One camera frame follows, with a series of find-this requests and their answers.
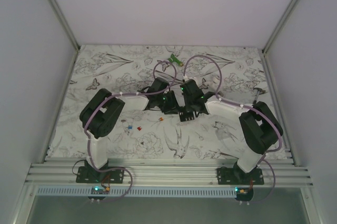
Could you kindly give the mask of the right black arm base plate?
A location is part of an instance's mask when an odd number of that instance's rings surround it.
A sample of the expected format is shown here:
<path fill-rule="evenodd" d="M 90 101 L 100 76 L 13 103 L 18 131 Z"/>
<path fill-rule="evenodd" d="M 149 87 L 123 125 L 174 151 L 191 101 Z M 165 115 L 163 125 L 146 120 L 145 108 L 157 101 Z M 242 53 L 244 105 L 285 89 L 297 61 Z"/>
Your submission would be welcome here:
<path fill-rule="evenodd" d="M 245 173 L 240 168 L 220 167 L 216 170 L 216 178 L 219 185 L 264 185 L 262 170 L 254 168 Z"/>

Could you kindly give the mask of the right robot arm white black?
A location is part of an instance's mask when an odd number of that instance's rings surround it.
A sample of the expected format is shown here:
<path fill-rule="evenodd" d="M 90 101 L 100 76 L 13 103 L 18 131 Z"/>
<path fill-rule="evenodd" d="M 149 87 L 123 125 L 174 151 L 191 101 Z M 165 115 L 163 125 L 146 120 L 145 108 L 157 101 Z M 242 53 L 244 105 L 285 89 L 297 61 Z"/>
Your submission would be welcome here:
<path fill-rule="evenodd" d="M 253 105 L 237 104 L 213 92 L 203 93 L 193 79 L 180 85 L 187 111 L 220 116 L 239 122 L 247 149 L 236 162 L 233 171 L 238 184 L 246 184 L 252 178 L 252 170 L 262 161 L 269 148 L 279 143 L 282 147 L 283 129 L 268 105 L 259 101 Z"/>

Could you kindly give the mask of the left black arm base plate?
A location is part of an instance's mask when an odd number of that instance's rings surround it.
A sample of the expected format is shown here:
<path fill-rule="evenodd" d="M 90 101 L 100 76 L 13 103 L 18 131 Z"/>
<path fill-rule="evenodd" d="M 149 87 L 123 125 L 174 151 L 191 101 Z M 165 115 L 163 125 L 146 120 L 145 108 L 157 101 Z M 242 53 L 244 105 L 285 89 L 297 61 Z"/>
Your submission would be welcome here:
<path fill-rule="evenodd" d="M 105 171 L 112 168 L 107 162 L 100 168 L 104 172 L 98 172 L 85 160 L 84 165 L 78 168 L 76 182 L 82 184 L 121 184 L 124 179 L 124 171 L 121 169 Z"/>

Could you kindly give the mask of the metal pipe elbow fitting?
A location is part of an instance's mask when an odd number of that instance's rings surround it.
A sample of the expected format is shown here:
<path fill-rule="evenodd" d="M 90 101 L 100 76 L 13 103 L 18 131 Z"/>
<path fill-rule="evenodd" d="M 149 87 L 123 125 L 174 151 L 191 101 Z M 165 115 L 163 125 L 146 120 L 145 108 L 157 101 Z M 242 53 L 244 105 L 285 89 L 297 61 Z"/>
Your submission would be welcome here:
<path fill-rule="evenodd" d="M 221 86 L 221 78 L 219 76 L 213 76 L 211 80 L 207 81 L 206 84 L 213 89 L 217 89 Z"/>

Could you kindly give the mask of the black fuse box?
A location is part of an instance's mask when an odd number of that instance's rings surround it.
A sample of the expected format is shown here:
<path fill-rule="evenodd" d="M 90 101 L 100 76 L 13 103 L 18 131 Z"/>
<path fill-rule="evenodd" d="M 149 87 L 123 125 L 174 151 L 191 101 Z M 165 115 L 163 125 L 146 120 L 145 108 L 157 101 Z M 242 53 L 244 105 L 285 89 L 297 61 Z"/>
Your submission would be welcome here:
<path fill-rule="evenodd" d="M 189 111 L 179 112 L 179 118 L 180 118 L 180 122 L 186 122 L 186 121 L 191 121 L 195 119 L 194 113 L 189 112 Z"/>

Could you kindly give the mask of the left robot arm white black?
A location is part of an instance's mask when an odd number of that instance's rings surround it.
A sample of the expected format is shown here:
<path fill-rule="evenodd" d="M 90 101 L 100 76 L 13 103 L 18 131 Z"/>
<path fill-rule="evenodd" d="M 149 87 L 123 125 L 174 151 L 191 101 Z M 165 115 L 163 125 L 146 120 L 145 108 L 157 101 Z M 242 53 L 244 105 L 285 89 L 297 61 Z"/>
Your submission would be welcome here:
<path fill-rule="evenodd" d="M 155 107 L 168 115 L 181 111 L 170 87 L 166 80 L 158 77 L 151 86 L 134 93 L 112 94 L 102 88 L 89 101 L 80 113 L 80 121 L 88 138 L 86 161 L 91 166 L 88 176 L 94 182 L 100 183 L 107 178 L 105 167 L 108 159 L 103 138 L 113 130 L 122 112 L 151 110 Z"/>

